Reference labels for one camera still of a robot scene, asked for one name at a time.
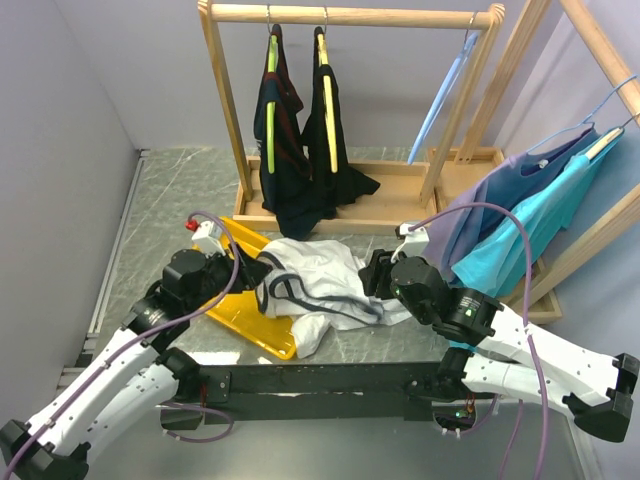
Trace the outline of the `white tank top navy trim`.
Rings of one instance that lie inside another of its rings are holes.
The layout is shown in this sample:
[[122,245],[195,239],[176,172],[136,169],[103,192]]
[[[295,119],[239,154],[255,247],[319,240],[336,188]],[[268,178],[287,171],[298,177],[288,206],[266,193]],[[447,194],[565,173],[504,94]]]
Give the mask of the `white tank top navy trim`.
[[258,310],[268,318],[293,320],[300,358],[313,355],[331,329],[391,327],[411,317],[399,301],[365,294],[359,278],[365,262],[339,241],[277,239],[257,259],[271,267],[255,289]]

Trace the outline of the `light blue plastic hanger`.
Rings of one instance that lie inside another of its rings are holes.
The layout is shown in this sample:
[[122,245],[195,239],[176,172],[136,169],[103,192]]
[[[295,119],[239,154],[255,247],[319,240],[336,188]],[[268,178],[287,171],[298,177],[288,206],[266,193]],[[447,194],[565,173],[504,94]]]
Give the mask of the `light blue plastic hanger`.
[[407,160],[408,165],[412,165],[418,158],[420,149],[423,147],[429,133],[435,125],[437,117],[444,107],[445,101],[455,86],[463,68],[470,59],[478,39],[478,33],[466,35],[463,47],[453,60],[447,74],[445,75],[414,140]]

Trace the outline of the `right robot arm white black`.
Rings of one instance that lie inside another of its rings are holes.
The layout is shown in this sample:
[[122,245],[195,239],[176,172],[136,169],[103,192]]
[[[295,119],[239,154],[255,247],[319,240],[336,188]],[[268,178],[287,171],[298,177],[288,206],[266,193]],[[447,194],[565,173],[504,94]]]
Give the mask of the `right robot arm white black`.
[[547,404],[584,432],[612,443],[627,434],[639,361],[577,346],[477,290],[452,287],[421,257],[378,249],[358,276],[366,295],[395,299],[453,345],[441,361],[445,396],[493,393]]

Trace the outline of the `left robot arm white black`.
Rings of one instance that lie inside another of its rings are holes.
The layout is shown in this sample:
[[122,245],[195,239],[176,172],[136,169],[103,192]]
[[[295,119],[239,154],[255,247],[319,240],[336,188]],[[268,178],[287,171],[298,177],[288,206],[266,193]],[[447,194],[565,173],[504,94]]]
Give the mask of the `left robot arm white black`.
[[146,411],[200,388],[199,365],[173,347],[193,317],[228,293],[255,289],[270,272],[240,247],[176,252],[94,361],[28,421],[1,429],[5,474],[83,479],[102,451]]

